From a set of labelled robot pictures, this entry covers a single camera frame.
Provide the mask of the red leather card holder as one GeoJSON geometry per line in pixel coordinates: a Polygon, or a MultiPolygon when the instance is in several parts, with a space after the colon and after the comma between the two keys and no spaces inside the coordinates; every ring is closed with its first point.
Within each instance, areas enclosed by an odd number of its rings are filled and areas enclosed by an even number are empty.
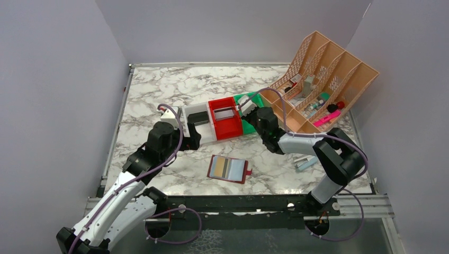
{"type": "Polygon", "coordinates": [[[212,155],[209,169],[206,175],[208,178],[223,180],[231,183],[244,184],[247,176],[250,176],[253,172],[252,166],[248,160],[225,157],[229,159],[226,177],[214,177],[213,173],[216,163],[216,157],[225,156],[212,155]]]}

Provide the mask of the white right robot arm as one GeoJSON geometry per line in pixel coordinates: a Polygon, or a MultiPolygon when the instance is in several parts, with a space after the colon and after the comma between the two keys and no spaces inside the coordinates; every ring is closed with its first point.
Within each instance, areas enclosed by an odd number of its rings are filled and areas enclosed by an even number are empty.
{"type": "Polygon", "coordinates": [[[323,207],[368,166],[365,153],[340,128],[314,134],[288,132],[279,127],[278,118],[270,107],[244,110],[241,118],[255,128],[271,153],[296,153],[318,158],[325,175],[307,194],[309,207],[323,207]]]}

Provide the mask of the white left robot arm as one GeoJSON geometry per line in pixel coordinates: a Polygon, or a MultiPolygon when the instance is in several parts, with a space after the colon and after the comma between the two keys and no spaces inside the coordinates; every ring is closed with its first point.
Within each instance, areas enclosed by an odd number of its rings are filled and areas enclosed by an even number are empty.
{"type": "Polygon", "coordinates": [[[109,253],[113,246],[139,222],[161,216],[169,225],[167,196],[147,187],[178,151],[197,150],[201,135],[193,123],[189,136],[170,123],[159,121],[150,130],[147,142],[132,153],[113,186],[94,208],[72,228],[63,227],[56,239],[62,253],[109,253]]]}

